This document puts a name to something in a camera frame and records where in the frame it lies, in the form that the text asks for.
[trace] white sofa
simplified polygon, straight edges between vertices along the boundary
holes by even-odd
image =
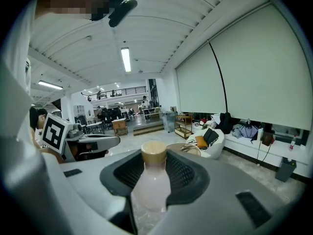
[[[219,138],[213,143],[211,147],[207,148],[206,150],[202,150],[201,156],[210,159],[217,159],[220,156],[222,149],[225,145],[225,134],[219,129],[212,130],[219,135]],[[191,140],[195,141],[196,137],[198,136],[204,136],[206,131],[207,129],[199,130],[195,134],[190,135],[189,138],[187,139],[187,142]]]

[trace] staircase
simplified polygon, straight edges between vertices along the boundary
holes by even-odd
[[[151,132],[164,130],[164,125],[162,121],[156,123],[148,123],[134,128],[134,136],[144,135]]]

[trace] ceiling light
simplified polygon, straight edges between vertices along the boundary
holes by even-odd
[[[130,72],[132,69],[131,69],[131,60],[129,58],[129,48],[128,47],[122,48],[121,52],[122,52],[122,58],[124,62],[125,71]]]
[[[47,87],[50,87],[50,88],[54,88],[54,89],[57,89],[57,90],[62,90],[63,89],[63,87],[61,87],[61,86],[58,86],[58,85],[55,85],[55,84],[50,84],[50,83],[47,83],[47,82],[44,82],[44,81],[39,81],[38,84],[43,85],[43,86],[47,86]]]

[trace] white window shade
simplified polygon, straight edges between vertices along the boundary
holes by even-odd
[[[224,113],[222,80],[209,44],[177,69],[183,112]]]
[[[297,37],[269,5],[211,41],[234,118],[311,129],[312,85]]]

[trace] cable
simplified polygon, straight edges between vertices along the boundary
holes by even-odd
[[[266,156],[268,155],[268,152],[267,152],[267,154],[265,155],[264,159],[260,162],[260,164],[265,160]]]
[[[260,151],[260,146],[261,146],[261,141],[260,141],[260,144],[259,144],[258,156],[256,157],[256,162],[255,162],[255,163],[257,163],[257,162],[258,162],[258,158],[259,158],[259,151]]]
[[[218,66],[218,68],[219,68],[219,71],[220,71],[220,75],[221,75],[221,79],[222,79],[222,85],[223,85],[223,89],[224,89],[225,107],[226,107],[226,112],[228,112],[227,98],[226,98],[226,90],[225,90],[225,84],[224,84],[224,79],[223,79],[221,67],[220,67],[219,61],[217,60],[217,57],[216,57],[215,52],[214,52],[214,49],[213,49],[213,47],[212,47],[212,45],[211,45],[210,42],[209,42],[209,45],[211,46],[213,55],[214,55],[214,57],[215,57],[215,61],[216,61],[216,63],[217,63],[217,66]]]

